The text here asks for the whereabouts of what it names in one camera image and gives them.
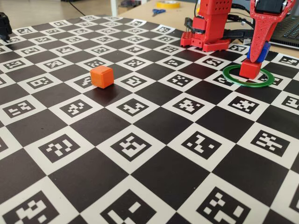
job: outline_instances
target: orange cube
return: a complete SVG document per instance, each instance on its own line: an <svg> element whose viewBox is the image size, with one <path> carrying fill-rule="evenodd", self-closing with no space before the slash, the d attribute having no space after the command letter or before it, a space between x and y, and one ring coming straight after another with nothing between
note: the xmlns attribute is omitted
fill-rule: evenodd
<svg viewBox="0 0 299 224"><path fill-rule="evenodd" d="M102 89L114 83L113 69L106 66L98 66L90 70L92 84Z"/></svg>

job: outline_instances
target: blue scissors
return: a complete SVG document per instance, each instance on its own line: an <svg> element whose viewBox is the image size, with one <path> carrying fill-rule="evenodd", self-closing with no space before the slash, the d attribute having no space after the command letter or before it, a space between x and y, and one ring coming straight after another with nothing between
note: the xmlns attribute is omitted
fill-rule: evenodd
<svg viewBox="0 0 299 224"><path fill-rule="evenodd" d="M160 14L160 13L165 13L166 10L165 9L153 9L153 16Z"/></svg>

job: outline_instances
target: yellow tape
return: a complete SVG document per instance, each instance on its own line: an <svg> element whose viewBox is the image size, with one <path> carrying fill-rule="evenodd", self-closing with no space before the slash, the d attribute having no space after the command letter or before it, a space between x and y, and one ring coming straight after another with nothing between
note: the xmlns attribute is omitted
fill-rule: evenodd
<svg viewBox="0 0 299 224"><path fill-rule="evenodd" d="M158 8L179 8L179 6L180 4L177 1L166 0L157 2Z"/></svg>

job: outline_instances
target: floor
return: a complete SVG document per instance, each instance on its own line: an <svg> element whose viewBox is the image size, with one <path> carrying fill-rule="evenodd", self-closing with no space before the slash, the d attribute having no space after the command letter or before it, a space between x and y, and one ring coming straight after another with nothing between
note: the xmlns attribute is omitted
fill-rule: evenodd
<svg viewBox="0 0 299 224"><path fill-rule="evenodd" d="M73 4L85 15L111 15L110 0L79 0ZM60 0L0 0L0 11L8 15L12 29L82 16Z"/></svg>

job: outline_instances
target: wooden table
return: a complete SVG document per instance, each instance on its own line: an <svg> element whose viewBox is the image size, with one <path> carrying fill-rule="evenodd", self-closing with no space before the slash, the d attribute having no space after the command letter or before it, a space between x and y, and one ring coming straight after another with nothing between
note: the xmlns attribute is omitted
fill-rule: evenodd
<svg viewBox="0 0 299 224"><path fill-rule="evenodd" d="M174 27L176 29L185 30L184 26L184 20L185 17L194 17L194 3L190 2L180 2L181 7L177 9L167 9L166 13L162 13L156 16L152 16L152 9L157 8L156 2L158 0L151 0L143 5L140 5L136 8L133 8L125 13L120 14L119 16L125 17L125 18L131 18L131 19L140 19L140 20L146 20L148 22L154 22L158 24L163 24L166 26ZM231 14L234 12L239 12L243 14L247 14L245 11L238 10L238 9L232 9ZM228 23L226 25L226 28L228 29L248 29L250 26L245 24L244 26L241 25L241 23ZM286 55L291 55L295 57L299 57L299 50L281 47L278 45L272 45L271 51L283 53Z"/></svg>

